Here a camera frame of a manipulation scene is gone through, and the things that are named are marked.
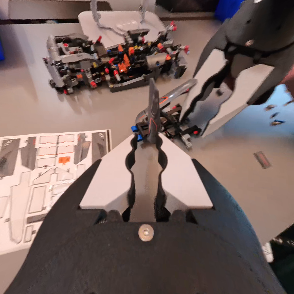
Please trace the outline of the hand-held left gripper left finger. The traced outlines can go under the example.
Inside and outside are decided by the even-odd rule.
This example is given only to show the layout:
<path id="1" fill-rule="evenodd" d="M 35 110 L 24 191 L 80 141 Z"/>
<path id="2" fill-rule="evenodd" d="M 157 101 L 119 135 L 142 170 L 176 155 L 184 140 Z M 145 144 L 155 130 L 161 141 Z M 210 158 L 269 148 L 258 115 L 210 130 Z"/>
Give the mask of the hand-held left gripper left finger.
<path id="1" fill-rule="evenodd" d="M 115 210 L 124 222 L 130 220 L 135 202 L 134 174 L 136 135 L 132 134 L 112 149 L 99 166 L 81 200 L 81 209 Z"/>

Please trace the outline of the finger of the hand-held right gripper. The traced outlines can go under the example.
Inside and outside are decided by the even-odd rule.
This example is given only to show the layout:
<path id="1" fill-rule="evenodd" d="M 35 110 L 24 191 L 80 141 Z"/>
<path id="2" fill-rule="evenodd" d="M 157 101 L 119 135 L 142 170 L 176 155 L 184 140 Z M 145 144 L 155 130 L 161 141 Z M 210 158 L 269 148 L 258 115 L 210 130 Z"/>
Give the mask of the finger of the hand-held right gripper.
<path id="1" fill-rule="evenodd" d="M 269 65 L 255 65 L 240 72 L 235 81 L 235 89 L 231 96 L 223 102 L 217 114 L 208 122 L 201 137 L 218 130 L 230 119 L 244 110 L 247 102 L 261 87 L 267 76 L 273 71 L 274 67 Z"/>
<path id="2" fill-rule="evenodd" d="M 194 76 L 196 85 L 193 86 L 183 103 L 179 121 L 183 121 L 193 111 L 196 102 L 203 98 L 208 86 L 214 84 L 216 79 L 226 67 L 227 60 L 225 53 L 218 49 L 213 49 L 205 60 L 199 71 Z"/>

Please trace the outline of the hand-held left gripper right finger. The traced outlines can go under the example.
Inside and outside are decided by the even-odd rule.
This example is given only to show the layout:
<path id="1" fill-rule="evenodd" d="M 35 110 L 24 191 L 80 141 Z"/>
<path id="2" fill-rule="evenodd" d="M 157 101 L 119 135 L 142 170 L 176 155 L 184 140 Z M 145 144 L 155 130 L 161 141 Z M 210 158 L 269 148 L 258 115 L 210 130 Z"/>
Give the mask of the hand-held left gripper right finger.
<path id="1" fill-rule="evenodd" d="M 193 159 L 162 134 L 157 136 L 156 148 L 162 168 L 158 177 L 156 221 L 167 222 L 175 211 L 211 209 L 213 203 Z"/>

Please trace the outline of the black grey lego frame assembly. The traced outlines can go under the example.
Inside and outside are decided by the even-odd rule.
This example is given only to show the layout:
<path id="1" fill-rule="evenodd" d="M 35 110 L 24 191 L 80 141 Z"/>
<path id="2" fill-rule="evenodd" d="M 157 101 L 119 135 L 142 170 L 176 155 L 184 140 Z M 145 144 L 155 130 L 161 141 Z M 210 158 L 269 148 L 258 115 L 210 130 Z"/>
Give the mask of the black grey lego frame assembly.
<path id="1" fill-rule="evenodd" d="M 176 87 L 164 96 L 159 95 L 159 90 L 154 79 L 149 84 L 149 104 L 142 110 L 135 119 L 135 125 L 131 127 L 133 133 L 137 135 L 137 141 L 149 141 L 155 144 L 155 136 L 162 133 L 168 139 L 179 138 L 186 149 L 192 148 L 191 135 L 200 135 L 201 128 L 191 125 L 189 118 L 180 120 L 183 107 L 180 104 L 174 105 L 169 110 L 171 102 L 189 91 L 196 85 L 196 79 L 189 79 L 185 83 Z"/>

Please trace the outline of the dark lego tile red line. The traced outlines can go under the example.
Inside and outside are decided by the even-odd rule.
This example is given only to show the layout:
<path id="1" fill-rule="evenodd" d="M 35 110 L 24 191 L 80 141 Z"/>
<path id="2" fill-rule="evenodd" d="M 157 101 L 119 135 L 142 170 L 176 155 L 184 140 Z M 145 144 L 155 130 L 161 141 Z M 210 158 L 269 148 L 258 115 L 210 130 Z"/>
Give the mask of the dark lego tile red line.
<path id="1" fill-rule="evenodd" d="M 255 152 L 253 155 L 263 169 L 268 169 L 271 167 L 269 160 L 262 151 Z"/>

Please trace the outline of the large lego car chassis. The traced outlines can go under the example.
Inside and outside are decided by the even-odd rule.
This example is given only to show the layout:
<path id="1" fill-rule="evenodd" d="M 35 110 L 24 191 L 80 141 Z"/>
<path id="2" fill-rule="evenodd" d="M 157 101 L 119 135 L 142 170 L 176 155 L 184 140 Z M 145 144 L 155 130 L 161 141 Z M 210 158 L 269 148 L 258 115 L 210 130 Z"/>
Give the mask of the large lego car chassis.
<path id="1" fill-rule="evenodd" d="M 70 95 L 80 86 L 96 89 L 106 82 L 110 91 L 119 92 L 142 87 L 160 74 L 181 78 L 187 69 L 181 52 L 189 46 L 175 45 L 169 38 L 174 22 L 160 31 L 154 41 L 147 41 L 147 28 L 123 33 L 124 42 L 106 49 L 102 36 L 92 42 L 86 35 L 50 35 L 46 42 L 49 56 L 44 64 L 51 76 L 49 85 L 58 93 Z"/>

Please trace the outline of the person's right hand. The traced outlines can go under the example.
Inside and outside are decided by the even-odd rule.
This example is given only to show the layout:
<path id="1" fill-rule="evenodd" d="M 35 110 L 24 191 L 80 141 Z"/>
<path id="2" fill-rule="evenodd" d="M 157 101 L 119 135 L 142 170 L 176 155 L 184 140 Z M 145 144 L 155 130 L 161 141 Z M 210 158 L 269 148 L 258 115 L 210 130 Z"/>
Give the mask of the person's right hand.
<path id="1" fill-rule="evenodd" d="M 287 90 L 293 96 L 294 93 L 294 67 L 288 72 L 285 78 L 281 81 L 281 84 L 284 84 Z"/>

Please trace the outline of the blue plastic bin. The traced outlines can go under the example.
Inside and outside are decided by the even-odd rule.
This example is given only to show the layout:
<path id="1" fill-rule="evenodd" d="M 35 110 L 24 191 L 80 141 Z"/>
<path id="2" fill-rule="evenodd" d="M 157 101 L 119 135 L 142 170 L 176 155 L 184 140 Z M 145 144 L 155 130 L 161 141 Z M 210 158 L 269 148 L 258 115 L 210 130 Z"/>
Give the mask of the blue plastic bin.
<path id="1" fill-rule="evenodd" d="M 219 0 L 215 10 L 215 18 L 221 22 L 235 15 L 243 0 Z"/>

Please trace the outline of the white sticker sheet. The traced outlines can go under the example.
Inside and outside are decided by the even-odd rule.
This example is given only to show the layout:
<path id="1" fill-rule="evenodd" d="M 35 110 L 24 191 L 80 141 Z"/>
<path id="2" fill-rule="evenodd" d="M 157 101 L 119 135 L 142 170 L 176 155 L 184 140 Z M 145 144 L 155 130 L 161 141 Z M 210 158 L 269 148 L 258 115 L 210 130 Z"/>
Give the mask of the white sticker sheet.
<path id="1" fill-rule="evenodd" d="M 28 249 L 68 187 L 112 149 L 111 130 L 0 138 L 0 254 Z"/>

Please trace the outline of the white book stand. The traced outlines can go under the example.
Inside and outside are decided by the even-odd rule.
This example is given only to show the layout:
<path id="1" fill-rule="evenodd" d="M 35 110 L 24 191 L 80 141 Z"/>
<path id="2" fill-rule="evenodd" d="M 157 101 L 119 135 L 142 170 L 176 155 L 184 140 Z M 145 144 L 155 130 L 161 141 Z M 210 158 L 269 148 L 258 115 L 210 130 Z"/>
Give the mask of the white book stand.
<path id="1" fill-rule="evenodd" d="M 90 10 L 78 15 L 83 34 L 93 42 L 101 36 L 106 48 L 124 43 L 124 34 L 128 31 L 147 30 L 145 39 L 154 41 L 165 30 L 159 17 L 147 11 L 149 1 L 141 1 L 136 11 L 101 11 L 98 1 L 90 1 Z"/>

